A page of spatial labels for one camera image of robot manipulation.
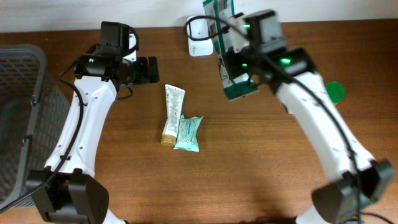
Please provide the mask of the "white cream tube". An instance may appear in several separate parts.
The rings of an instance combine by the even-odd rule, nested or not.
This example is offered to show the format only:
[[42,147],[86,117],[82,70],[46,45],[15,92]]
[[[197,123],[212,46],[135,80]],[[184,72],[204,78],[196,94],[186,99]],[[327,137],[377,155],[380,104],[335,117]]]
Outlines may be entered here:
[[163,146],[174,147],[177,142],[184,96],[185,90],[169,84],[165,85],[167,120],[161,138]]

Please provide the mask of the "green lid seasoning jar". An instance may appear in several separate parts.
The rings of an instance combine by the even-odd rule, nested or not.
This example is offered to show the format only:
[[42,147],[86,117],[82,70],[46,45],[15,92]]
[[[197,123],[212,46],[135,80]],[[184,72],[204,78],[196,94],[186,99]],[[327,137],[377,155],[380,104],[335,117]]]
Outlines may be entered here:
[[346,97],[346,88],[340,82],[327,83],[325,88],[330,97],[330,100],[335,105],[342,102]]

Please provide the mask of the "green glove package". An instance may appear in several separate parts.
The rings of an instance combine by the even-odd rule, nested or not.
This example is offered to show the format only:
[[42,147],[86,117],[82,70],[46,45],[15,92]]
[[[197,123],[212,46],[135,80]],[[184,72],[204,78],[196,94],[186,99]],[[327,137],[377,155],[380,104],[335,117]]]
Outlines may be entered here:
[[223,91],[229,101],[235,101],[259,91],[256,82],[245,71],[246,64],[239,64],[233,58],[233,29],[222,21],[228,21],[235,15],[233,0],[204,0],[203,7],[207,16],[216,17],[217,20],[208,19],[208,30],[212,36],[212,43],[217,53],[218,68]]

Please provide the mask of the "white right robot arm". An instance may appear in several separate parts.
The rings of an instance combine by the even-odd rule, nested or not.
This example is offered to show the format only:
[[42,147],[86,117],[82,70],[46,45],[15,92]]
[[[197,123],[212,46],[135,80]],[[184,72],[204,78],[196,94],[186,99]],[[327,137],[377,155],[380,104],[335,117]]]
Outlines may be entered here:
[[296,223],[361,223],[395,170],[377,160],[351,132],[332,102],[317,66],[303,48],[289,49],[277,14],[263,10],[227,20],[231,47],[225,64],[234,76],[257,75],[293,114],[318,155],[328,183]]

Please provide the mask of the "light green wipes pack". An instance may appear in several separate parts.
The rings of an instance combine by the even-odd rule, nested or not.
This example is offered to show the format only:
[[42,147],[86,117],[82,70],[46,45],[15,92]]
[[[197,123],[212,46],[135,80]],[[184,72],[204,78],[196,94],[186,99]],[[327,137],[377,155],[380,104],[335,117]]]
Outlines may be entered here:
[[199,152],[199,145],[197,141],[197,132],[203,117],[186,118],[181,115],[177,142],[174,149],[183,149],[186,151]]

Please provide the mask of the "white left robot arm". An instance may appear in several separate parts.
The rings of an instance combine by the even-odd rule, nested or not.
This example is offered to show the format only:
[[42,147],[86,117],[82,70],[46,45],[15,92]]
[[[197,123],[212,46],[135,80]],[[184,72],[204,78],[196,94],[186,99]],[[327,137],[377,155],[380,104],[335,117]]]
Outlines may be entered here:
[[122,88],[159,81],[155,57],[139,50],[136,30],[120,22],[102,22],[99,43],[76,59],[66,82],[73,100],[59,140],[42,170],[31,170],[26,186],[45,222],[124,223],[109,209],[109,192],[95,180],[95,160],[107,114],[121,100]]

